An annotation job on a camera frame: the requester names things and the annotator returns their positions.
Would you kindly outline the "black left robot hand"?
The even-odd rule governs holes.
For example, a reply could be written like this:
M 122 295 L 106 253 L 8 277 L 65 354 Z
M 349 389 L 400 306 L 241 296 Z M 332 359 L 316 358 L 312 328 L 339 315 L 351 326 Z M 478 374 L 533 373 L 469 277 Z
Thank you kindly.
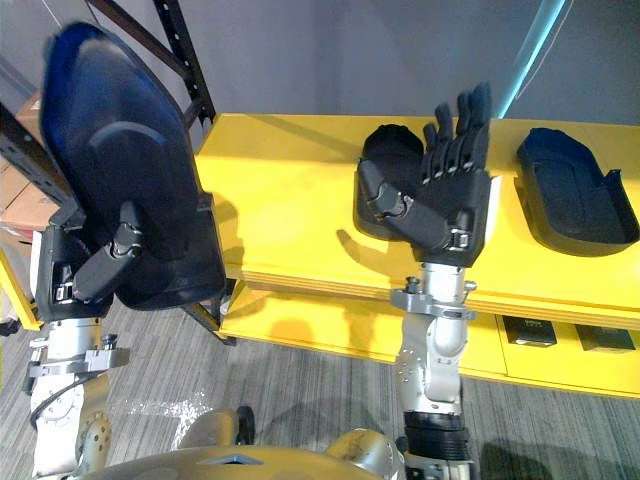
M 41 320 L 106 316 L 114 293 L 141 262 L 143 225 L 142 210 L 127 201 L 111 239 L 92 250 L 88 217 L 75 201 L 65 202 L 42 234 L 35 293 Z

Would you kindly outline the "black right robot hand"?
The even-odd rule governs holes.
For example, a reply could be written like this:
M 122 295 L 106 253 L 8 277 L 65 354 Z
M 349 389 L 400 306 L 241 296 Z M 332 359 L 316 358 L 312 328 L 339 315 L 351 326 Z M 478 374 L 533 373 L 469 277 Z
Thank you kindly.
M 354 223 L 371 237 L 408 243 L 419 262 L 469 268 L 484 247 L 489 210 L 489 84 L 461 92 L 457 109 L 438 105 L 421 136 L 382 124 L 366 138 Z

